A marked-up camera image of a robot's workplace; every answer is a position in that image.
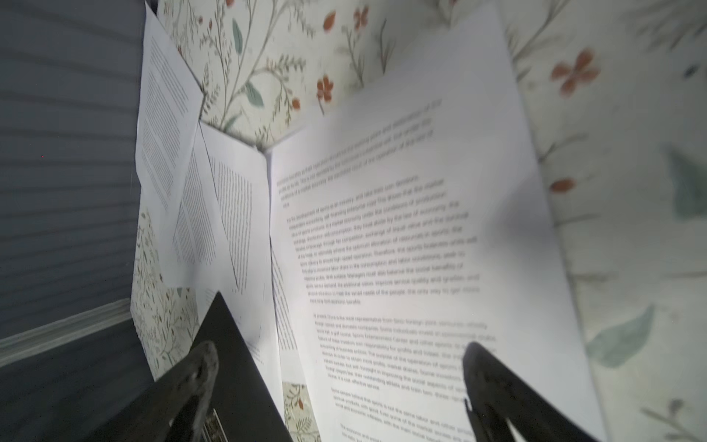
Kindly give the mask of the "black white file folder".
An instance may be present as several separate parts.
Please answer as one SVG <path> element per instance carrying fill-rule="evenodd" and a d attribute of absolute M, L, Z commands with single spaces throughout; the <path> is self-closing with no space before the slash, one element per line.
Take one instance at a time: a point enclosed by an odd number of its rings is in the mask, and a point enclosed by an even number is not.
<path fill-rule="evenodd" d="M 215 345 L 219 369 L 201 440 L 290 441 L 283 418 L 221 295 L 215 296 L 191 346 L 203 342 Z"/>

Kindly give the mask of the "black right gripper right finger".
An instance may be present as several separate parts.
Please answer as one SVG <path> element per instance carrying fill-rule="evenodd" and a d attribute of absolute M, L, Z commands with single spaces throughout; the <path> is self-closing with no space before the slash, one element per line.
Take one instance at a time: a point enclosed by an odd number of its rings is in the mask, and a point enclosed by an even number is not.
<path fill-rule="evenodd" d="M 592 441 L 483 345 L 471 342 L 462 358 L 466 414 L 478 441 Z"/>

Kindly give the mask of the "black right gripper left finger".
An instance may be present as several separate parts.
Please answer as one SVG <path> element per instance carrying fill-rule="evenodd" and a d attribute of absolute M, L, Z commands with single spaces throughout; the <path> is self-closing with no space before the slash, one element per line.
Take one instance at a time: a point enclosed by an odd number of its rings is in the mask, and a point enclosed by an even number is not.
<path fill-rule="evenodd" d="M 197 345 L 89 441 L 200 441 L 219 370 L 211 341 Z"/>

